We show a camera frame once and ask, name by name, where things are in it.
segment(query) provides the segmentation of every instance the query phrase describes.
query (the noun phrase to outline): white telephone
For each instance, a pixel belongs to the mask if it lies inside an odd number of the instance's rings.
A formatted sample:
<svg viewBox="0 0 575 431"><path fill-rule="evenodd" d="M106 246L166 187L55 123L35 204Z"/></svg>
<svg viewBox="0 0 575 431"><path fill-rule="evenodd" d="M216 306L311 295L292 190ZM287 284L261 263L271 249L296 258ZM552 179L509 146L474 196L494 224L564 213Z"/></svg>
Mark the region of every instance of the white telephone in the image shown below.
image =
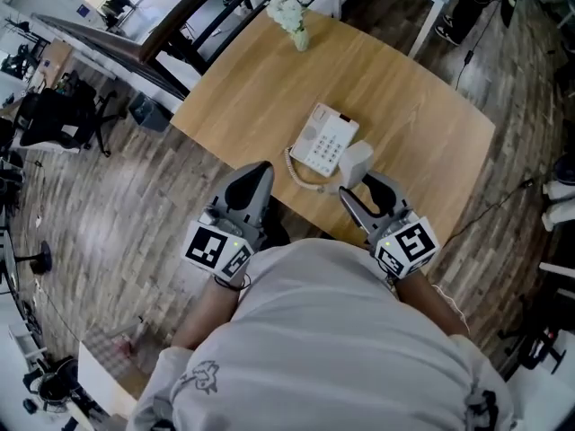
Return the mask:
<svg viewBox="0 0 575 431"><path fill-rule="evenodd" d="M359 124L318 103L296 143L285 150L286 165L294 181L305 189L335 194L339 187L351 189L361 182L373 164L373 148L365 141L348 147ZM302 181L291 158L305 164L324 177L330 177L339 165L341 180L327 184Z"/></svg>

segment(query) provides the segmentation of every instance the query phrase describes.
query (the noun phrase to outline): trash bin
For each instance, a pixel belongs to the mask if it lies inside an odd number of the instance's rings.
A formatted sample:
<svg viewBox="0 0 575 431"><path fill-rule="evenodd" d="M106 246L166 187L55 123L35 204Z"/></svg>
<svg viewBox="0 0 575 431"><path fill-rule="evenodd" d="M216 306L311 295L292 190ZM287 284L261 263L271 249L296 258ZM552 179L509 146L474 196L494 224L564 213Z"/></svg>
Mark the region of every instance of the trash bin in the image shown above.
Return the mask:
<svg viewBox="0 0 575 431"><path fill-rule="evenodd" d="M168 128L173 116L163 105L141 92L129 104L128 110L139 126L153 129L160 133Z"/></svg>

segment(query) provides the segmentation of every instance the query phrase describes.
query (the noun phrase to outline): sneaker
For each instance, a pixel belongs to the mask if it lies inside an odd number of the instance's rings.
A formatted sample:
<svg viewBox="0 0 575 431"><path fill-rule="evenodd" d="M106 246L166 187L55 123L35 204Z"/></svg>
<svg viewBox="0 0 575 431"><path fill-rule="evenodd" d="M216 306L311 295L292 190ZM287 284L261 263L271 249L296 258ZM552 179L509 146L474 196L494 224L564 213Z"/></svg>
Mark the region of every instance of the sneaker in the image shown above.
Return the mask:
<svg viewBox="0 0 575 431"><path fill-rule="evenodd" d="M456 45L457 47L459 46L459 43L457 43L456 41L453 41L453 39L449 35L449 32L447 32L446 28L443 27L442 25L435 26L435 32L443 40L447 40L449 43Z"/></svg>
<svg viewBox="0 0 575 431"><path fill-rule="evenodd" d="M453 29L453 18L451 16L447 16L446 14L443 15L443 22Z"/></svg>

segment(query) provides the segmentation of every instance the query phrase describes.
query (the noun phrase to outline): flower vase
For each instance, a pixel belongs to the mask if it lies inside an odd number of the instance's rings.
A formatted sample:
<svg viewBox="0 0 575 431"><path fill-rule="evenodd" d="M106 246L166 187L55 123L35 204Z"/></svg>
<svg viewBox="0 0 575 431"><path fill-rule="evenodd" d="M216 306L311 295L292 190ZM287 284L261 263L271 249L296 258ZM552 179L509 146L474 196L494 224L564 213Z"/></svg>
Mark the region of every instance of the flower vase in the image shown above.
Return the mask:
<svg viewBox="0 0 575 431"><path fill-rule="evenodd" d="M305 51L309 47L309 32L304 27L301 31L295 31L289 34L296 45L298 51Z"/></svg>

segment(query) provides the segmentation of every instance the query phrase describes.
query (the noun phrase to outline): white t-shirt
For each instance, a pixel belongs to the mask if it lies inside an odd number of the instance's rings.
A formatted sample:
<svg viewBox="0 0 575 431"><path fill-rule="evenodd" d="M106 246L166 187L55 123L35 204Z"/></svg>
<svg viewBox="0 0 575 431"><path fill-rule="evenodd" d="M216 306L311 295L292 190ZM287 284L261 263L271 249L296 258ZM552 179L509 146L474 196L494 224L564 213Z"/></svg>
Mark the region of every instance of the white t-shirt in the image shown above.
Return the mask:
<svg viewBox="0 0 575 431"><path fill-rule="evenodd" d="M161 354L128 430L473 429L473 388L495 392L510 428L487 358L398 302L366 251L302 240L256 254L248 274L229 323Z"/></svg>

